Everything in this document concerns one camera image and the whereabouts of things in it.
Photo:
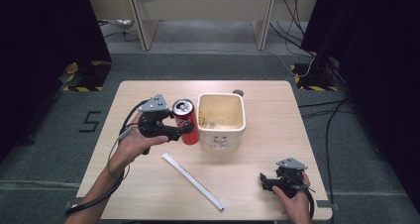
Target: wooden table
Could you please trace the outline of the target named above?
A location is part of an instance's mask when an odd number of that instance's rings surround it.
[[[197,104],[199,94],[244,91],[247,127],[239,149],[230,155],[210,155],[200,145],[181,141],[155,146],[138,157],[130,173],[112,195],[103,219],[122,220],[281,220],[280,200],[264,191],[260,172],[275,178],[276,162],[295,158],[306,171],[317,201],[328,200],[309,140],[286,81],[124,81],[105,121],[77,197],[89,190],[107,163],[118,132],[132,108],[161,93],[169,106],[188,98]],[[175,126],[173,119],[163,123]],[[224,211],[210,202],[186,177],[161,157],[169,153],[182,167],[216,195]],[[314,220],[332,215],[316,206]]]

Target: soda can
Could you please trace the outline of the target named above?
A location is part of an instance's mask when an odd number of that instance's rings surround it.
[[[196,144],[200,140],[200,134],[198,133],[198,123],[192,102],[188,99],[179,99],[173,103],[172,112],[178,128],[188,124],[194,125],[191,133],[182,134],[182,142],[185,145]]]

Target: power cable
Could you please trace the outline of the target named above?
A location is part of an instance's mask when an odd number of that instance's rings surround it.
[[[326,133],[325,133],[325,154],[326,154],[326,158],[327,158],[327,173],[328,173],[328,184],[330,186],[330,199],[331,199],[331,204],[334,204],[334,193],[333,193],[333,181],[331,178],[331,168],[330,168],[330,149],[329,149],[329,131],[330,131],[330,125],[331,125],[331,121],[333,120],[334,116],[336,115],[337,111],[339,110],[339,108],[347,101],[348,99],[343,100],[342,102],[339,103],[339,105],[337,105],[337,107],[334,109],[333,114],[331,115],[330,119],[328,120],[327,123],[327,129],[326,129]],[[331,223],[334,224],[334,214],[331,217]]]

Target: white stick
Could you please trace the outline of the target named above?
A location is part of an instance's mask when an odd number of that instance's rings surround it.
[[[180,171],[195,187],[198,188],[214,205],[216,205],[219,210],[223,211],[225,205],[217,199],[209,190],[207,190],[200,182],[198,182],[189,172],[187,172],[182,166],[180,166],[168,153],[162,155],[162,157],[169,162],[173,167]]]

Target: white bucket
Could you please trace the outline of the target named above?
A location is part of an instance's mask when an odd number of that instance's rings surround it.
[[[241,145],[246,119],[244,100],[235,93],[202,93],[197,104],[200,146],[206,152],[231,153]]]

